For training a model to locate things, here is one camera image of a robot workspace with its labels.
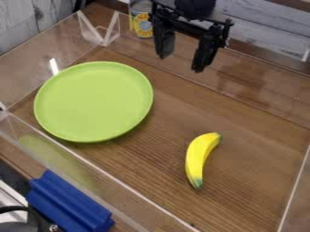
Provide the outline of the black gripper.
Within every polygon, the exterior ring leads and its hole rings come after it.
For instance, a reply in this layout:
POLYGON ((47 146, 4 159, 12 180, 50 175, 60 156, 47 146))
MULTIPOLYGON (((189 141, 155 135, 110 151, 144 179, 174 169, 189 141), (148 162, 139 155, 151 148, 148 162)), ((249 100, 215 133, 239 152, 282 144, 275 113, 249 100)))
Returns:
POLYGON ((217 0, 150 0, 152 3, 152 33, 155 52, 162 59, 175 51, 175 28, 162 11, 174 19, 209 22, 213 25, 202 35, 194 54, 191 70, 201 73, 213 64, 218 49, 226 47, 233 20, 217 9, 217 0))

